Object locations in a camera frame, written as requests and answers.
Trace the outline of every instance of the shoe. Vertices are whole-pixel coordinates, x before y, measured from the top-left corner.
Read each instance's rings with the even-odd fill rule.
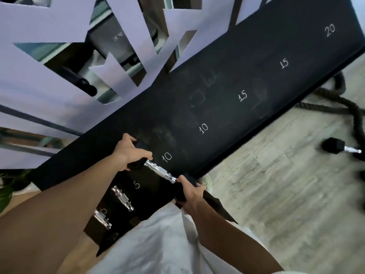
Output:
[[[206,191],[209,192],[210,194],[212,194],[213,183],[212,183],[212,179],[209,177],[208,174],[206,174],[203,177],[201,177],[200,179],[198,179],[197,183],[206,186]]]

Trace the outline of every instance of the dumbbell on floor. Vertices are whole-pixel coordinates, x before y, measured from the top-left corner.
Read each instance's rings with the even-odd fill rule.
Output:
[[[324,142],[322,142],[322,149],[331,154],[338,154],[340,152],[362,154],[362,151],[360,149],[357,149],[355,147],[345,146],[343,140],[334,137],[330,137],[326,139]]]

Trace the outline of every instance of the person's right hand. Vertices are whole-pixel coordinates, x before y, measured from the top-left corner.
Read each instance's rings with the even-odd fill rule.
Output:
[[[188,214],[191,214],[190,212],[192,209],[194,209],[195,203],[203,200],[203,193],[206,189],[206,186],[197,183],[197,187],[195,187],[183,175],[180,175],[176,181],[182,184],[186,199],[186,202],[178,203],[182,205]]]

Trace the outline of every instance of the white clothing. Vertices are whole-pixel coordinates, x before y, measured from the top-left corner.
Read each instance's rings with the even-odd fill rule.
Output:
[[[235,227],[257,240],[248,229]],[[198,241],[192,218],[168,203],[127,232],[88,274],[239,274]]]

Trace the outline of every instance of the black battle rope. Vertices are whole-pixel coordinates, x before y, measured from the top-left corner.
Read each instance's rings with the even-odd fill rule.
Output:
[[[365,115],[365,110],[356,105],[353,101],[341,97],[346,91],[346,83],[344,79],[344,74],[342,72],[334,76],[335,79],[335,89],[329,90],[326,88],[318,88],[313,93],[317,96],[325,98],[327,100],[342,104],[348,108],[334,108],[325,105],[315,105],[305,102],[299,102],[295,105],[298,108],[312,111],[328,112],[333,114],[351,114],[354,117],[354,131],[353,136],[356,139],[358,145],[363,150],[365,149],[365,133],[363,130],[363,115]]]

